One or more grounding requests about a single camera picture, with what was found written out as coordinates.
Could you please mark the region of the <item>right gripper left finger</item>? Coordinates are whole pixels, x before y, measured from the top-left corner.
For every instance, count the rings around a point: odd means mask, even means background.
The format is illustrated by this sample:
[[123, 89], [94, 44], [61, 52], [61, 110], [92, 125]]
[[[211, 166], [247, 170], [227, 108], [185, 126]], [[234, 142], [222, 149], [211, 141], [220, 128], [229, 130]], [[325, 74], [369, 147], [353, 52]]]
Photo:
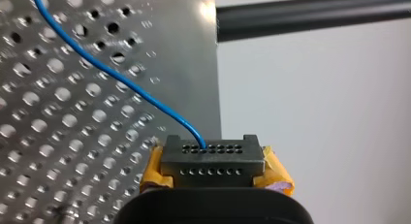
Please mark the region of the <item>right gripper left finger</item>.
[[154, 146], [146, 168], [140, 181], [140, 192], [148, 192], [156, 188], [173, 188], [174, 179], [171, 176], [161, 174], [161, 157], [163, 154], [162, 146]]

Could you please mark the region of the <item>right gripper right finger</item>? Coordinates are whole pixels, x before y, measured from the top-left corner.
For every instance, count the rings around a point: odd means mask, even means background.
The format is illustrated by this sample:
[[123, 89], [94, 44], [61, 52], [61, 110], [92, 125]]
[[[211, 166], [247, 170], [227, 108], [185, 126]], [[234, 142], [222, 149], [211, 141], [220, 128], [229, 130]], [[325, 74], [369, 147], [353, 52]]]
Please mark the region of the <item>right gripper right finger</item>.
[[295, 182], [279, 161], [270, 146], [263, 147], [264, 172], [253, 177], [253, 186], [280, 192], [291, 197], [295, 192]]

